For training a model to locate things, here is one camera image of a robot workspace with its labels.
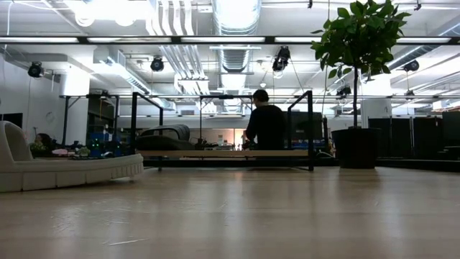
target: black speaker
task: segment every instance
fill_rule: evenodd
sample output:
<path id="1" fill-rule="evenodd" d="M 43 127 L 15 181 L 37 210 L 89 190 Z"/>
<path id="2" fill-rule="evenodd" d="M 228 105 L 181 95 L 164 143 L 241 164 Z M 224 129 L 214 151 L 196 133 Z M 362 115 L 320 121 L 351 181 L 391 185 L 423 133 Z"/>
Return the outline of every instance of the black speaker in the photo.
<path id="1" fill-rule="evenodd" d="M 29 67 L 27 71 L 30 77 L 33 78 L 41 78 L 45 74 L 45 70 L 42 68 L 41 62 L 32 62 L 32 65 Z"/>
<path id="2" fill-rule="evenodd" d="M 162 61 L 161 57 L 154 57 L 152 64 L 150 64 L 150 68 L 154 72 L 160 72 L 163 71 L 163 68 L 165 68 L 165 64 Z"/>

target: white wall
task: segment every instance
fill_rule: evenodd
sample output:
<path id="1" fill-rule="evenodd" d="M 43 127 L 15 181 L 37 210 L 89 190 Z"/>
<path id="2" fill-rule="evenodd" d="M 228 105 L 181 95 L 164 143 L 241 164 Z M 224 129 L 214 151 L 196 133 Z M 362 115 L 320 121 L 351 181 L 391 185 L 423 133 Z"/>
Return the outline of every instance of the white wall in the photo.
<path id="1" fill-rule="evenodd" d="M 51 80 L 30 78 L 26 70 L 7 63 L 0 55 L 0 114 L 23 113 L 22 128 L 28 142 L 35 139 L 34 127 L 37 133 L 61 141 L 64 101 L 59 93 L 59 83 L 51 92 Z"/>

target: tree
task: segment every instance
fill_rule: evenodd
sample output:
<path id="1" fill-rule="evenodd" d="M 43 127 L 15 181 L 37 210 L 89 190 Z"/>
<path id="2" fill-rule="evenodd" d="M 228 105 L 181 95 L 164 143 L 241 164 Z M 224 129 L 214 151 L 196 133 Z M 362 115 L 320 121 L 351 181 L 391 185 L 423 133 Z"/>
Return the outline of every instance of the tree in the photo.
<path id="1" fill-rule="evenodd" d="M 312 42 L 315 59 L 320 60 L 321 70 L 326 66 L 334 68 L 328 78 L 354 71 L 353 111 L 354 127 L 358 127 L 357 89 L 358 70 L 375 75 L 390 73 L 385 63 L 393 60 L 391 48 L 403 36 L 401 27 L 409 17 L 407 12 L 397 13 L 391 0 L 377 4 L 368 0 L 350 3 L 351 14 L 345 8 L 338 8 L 339 18 L 324 23 L 323 28 L 312 32 L 323 33 L 320 42 Z"/>

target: ventilation duct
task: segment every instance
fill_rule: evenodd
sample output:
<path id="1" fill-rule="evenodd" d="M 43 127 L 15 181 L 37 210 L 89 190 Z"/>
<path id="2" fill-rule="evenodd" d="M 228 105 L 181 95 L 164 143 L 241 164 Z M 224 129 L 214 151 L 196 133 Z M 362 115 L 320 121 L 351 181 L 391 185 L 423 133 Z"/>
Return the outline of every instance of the ventilation duct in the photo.
<path id="1" fill-rule="evenodd" d="M 119 50 L 110 51 L 107 46 L 99 46 L 94 50 L 93 62 L 104 64 L 108 68 L 105 72 L 121 76 L 141 94 L 158 94 L 152 91 L 149 84 L 143 81 L 140 76 L 127 67 L 126 57 Z M 160 98 L 153 98 L 152 100 L 166 110 L 175 110 L 175 104 L 171 101 Z"/>
<path id="2" fill-rule="evenodd" d="M 217 35 L 242 36 L 253 35 L 257 31 L 261 0 L 213 0 L 214 27 Z M 251 50 L 220 50 L 221 69 L 228 73 L 241 73 L 248 68 Z M 245 75 L 226 74 L 221 76 L 224 88 L 242 90 Z M 234 101 L 224 101 L 229 105 L 228 112 L 239 110 Z"/>
<path id="3" fill-rule="evenodd" d="M 456 19 L 457 23 L 453 26 L 447 29 L 446 31 L 442 32 L 439 34 L 439 37 L 458 37 L 460 36 L 460 23 L 458 23 L 458 19 Z M 435 49 L 440 47 L 439 45 L 425 45 L 425 46 L 419 46 L 419 47 L 408 47 L 407 49 L 403 50 L 401 54 L 398 54 L 395 59 L 390 62 L 388 65 L 388 68 L 390 70 L 394 70 L 396 68 L 400 68 L 404 66 L 405 64 L 409 63 L 410 61 L 415 60 L 416 58 L 419 58 L 426 53 L 429 53 Z"/>

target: black planter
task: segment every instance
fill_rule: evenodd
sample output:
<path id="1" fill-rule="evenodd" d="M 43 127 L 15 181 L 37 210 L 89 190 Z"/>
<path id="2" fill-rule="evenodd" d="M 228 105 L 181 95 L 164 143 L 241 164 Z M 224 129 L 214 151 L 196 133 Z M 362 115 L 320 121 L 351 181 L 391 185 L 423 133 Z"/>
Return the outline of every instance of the black planter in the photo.
<path id="1" fill-rule="evenodd" d="M 342 129 L 332 132 L 341 168 L 371 169 L 377 159 L 380 129 Z"/>

